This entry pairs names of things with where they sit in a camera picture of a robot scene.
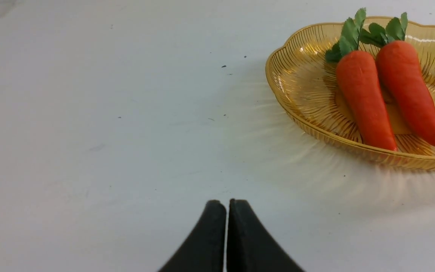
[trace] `white surface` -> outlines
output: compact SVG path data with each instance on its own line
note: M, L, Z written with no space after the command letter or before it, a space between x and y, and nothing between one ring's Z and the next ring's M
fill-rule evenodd
M362 6L435 24L435 1L17 4L0 19L0 272L156 271L229 198L308 272L435 271L435 173L303 134L264 76L294 31Z

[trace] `toy carrot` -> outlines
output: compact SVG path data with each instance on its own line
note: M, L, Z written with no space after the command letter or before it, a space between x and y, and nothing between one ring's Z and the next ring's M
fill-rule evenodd
M364 143L397 150L389 114L380 91L375 60L370 53L358 51L359 37L366 17L365 8L348 18L339 41L325 53L327 62L337 62L337 83L352 110Z
M376 23L362 30L360 41L380 48L378 75L397 100L406 123L419 137L435 146L435 106L430 96L416 49L405 42L407 13L394 17L385 27Z

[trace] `white table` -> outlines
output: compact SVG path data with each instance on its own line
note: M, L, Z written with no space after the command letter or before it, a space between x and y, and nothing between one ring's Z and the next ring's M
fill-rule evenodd
M435 172L316 141L264 76L294 31L362 6L435 24L415 0L16 4L0 19L0 272L156 271L230 198L308 272L435 271Z

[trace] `green leaves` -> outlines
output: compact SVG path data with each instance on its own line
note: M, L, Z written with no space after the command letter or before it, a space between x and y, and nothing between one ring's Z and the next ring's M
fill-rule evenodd
M332 48L325 52L325 60L326 62L339 62L342 58L342 54L340 53L340 45L335 43Z
M367 10L365 8L361 8L355 14L355 26L357 30L360 30L364 27L364 21L366 20Z
M343 56L359 49L360 33L365 19L366 9L361 8L355 14L355 22L350 17L345 21L338 42L325 52L327 62L339 62Z
M389 21L387 26L385 27L385 33L387 34L387 38L392 37L392 41L404 41L406 38L406 34L402 30L402 25L400 23L399 18L394 17Z
M400 23L405 36L407 30L407 23L409 23L409 20L407 20L407 12L404 12L400 15Z
M359 31L352 18L348 18L343 24L342 33L338 40L342 56L359 48Z
M362 30L360 41L367 45L375 45L378 48L385 46L393 41L404 41L406 39L407 29L407 13L401 15L401 19L394 17L389 21L387 26L383 28L379 24L371 23L369 31Z

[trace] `carrot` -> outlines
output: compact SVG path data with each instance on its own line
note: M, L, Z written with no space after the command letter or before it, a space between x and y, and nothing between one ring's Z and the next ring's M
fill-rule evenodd
M387 150L397 150L389 114L380 91L373 56L358 51L359 36L366 17L365 8L348 18L339 41L325 53L327 62L337 62L338 87L352 110L364 143Z
M372 23L362 30L361 42L380 48L376 65L380 81L397 100L411 130L435 146L435 106L421 72L416 49L405 40L407 13L394 17L385 27Z

